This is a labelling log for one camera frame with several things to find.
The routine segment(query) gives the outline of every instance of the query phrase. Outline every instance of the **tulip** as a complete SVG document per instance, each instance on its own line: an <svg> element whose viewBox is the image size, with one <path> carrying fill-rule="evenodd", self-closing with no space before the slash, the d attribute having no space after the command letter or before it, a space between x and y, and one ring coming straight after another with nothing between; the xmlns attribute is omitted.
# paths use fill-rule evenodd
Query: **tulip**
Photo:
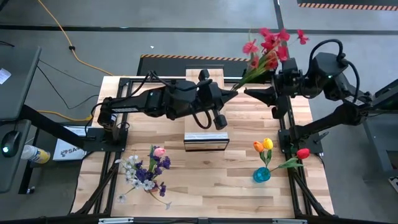
<svg viewBox="0 0 398 224"><path fill-rule="evenodd" d="M162 157L166 152L166 149L162 148L162 147L158 147L155 149L154 151L154 155L157 157Z"/></svg>
<svg viewBox="0 0 398 224"><path fill-rule="evenodd" d="M253 146L257 152L263 152L264 150L264 146L259 141L255 141Z"/></svg>
<svg viewBox="0 0 398 224"><path fill-rule="evenodd" d="M272 149L274 147L274 143L272 143L272 140L269 138L265 138L264 141L262 142L262 145L264 146L265 149Z"/></svg>
<svg viewBox="0 0 398 224"><path fill-rule="evenodd" d="M307 149L307 148L300 149L300 150L297 151L297 158L299 158L299 159L305 159L305 158L307 158L308 156L310 156L310 153L311 153L310 150Z"/></svg>

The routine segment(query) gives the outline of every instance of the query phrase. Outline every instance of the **purple flower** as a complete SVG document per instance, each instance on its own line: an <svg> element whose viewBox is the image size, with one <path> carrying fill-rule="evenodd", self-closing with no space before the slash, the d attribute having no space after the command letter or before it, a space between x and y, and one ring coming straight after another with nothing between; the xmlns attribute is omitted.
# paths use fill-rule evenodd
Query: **purple flower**
<svg viewBox="0 0 398 224"><path fill-rule="evenodd" d="M137 170L137 172L136 172L136 177L137 177L137 179L139 179L141 182L144 182L145 179L146 179L146 175L145 175L146 172L147 172L146 169L139 169L139 170Z"/></svg>
<svg viewBox="0 0 398 224"><path fill-rule="evenodd" d="M137 169L140 169L141 166L142 166L142 163L143 163L143 161L137 162L137 163L135 164L136 168L137 168Z"/></svg>
<svg viewBox="0 0 398 224"><path fill-rule="evenodd" d="M162 166L166 169L170 169L171 161L168 156L165 156L164 160L162 161Z"/></svg>
<svg viewBox="0 0 398 224"><path fill-rule="evenodd" d="M151 172L151 171L147 171L146 173L145 173L145 179L146 180L152 180L152 178L154 177L154 173L153 172Z"/></svg>
<svg viewBox="0 0 398 224"><path fill-rule="evenodd" d="M166 193L166 185L164 185L163 183L161 184L162 188L160 189L160 193L159 195L161 197L164 197L164 194Z"/></svg>
<svg viewBox="0 0 398 224"><path fill-rule="evenodd" d="M160 175L162 174L162 169L160 167L155 168L155 175Z"/></svg>

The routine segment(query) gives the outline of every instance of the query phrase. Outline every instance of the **black desk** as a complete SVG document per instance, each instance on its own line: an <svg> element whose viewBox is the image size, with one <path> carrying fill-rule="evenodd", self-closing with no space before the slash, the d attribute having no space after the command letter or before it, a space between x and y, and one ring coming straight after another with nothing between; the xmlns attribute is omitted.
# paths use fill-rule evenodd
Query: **black desk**
<svg viewBox="0 0 398 224"><path fill-rule="evenodd" d="M26 142L30 121L19 119L30 83L39 62L40 47L18 48L0 45L0 68L11 76L0 85L0 139L14 128L22 133L18 153L11 158L0 154L0 193L7 192L14 180L22 148Z"/></svg>
<svg viewBox="0 0 398 224"><path fill-rule="evenodd" d="M365 175L364 180L387 180L398 176L398 170L392 166L392 159L398 156L398 114L380 114L368 118L363 125L380 162L379 170Z"/></svg>

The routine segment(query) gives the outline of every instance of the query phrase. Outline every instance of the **glass vase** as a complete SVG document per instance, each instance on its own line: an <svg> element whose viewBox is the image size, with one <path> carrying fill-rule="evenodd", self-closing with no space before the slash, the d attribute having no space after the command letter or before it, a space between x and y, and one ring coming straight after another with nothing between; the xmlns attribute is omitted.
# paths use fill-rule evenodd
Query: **glass vase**
<svg viewBox="0 0 398 224"><path fill-rule="evenodd" d="M257 183L263 183L271 178L271 172L266 167L260 167L253 173L253 179Z"/></svg>

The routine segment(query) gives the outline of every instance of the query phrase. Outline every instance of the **wooden tabletop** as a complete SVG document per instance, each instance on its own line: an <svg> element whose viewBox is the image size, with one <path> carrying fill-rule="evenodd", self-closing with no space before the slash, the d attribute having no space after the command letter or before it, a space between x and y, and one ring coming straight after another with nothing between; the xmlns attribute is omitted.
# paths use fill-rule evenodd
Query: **wooden tabletop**
<svg viewBox="0 0 398 224"><path fill-rule="evenodd" d="M98 101L107 96L116 96L120 77L104 77ZM146 83L137 93L159 87L158 83ZM170 170L165 170L158 181L167 185L165 202L172 202L169 210L141 190L127 194L125 203L119 203L118 195L126 193L131 186L125 183L120 169L116 184L113 217L230 217L230 218L292 218L294 212L290 187L285 169L277 169L269 181L256 184L253 172L264 166L253 149L253 141L271 138L274 142L270 169L285 161L280 152L277 131L279 120L272 119L271 108L264 103L242 93L225 105L228 120L227 132L230 143L225 151L185 152L184 119L171 121L165 116L150 118L142 113L129 114L127 121L129 139L123 158L137 154L148 165L148 152L151 144L164 147L171 158ZM312 121L308 100L302 97L292 99L296 124ZM96 123L98 109L93 126ZM73 210L78 210L97 187L103 152L94 152L83 161ZM311 155L304 160L308 188L324 208L333 213L325 171L319 158ZM300 208L304 211L302 192L297 191Z"/></svg>

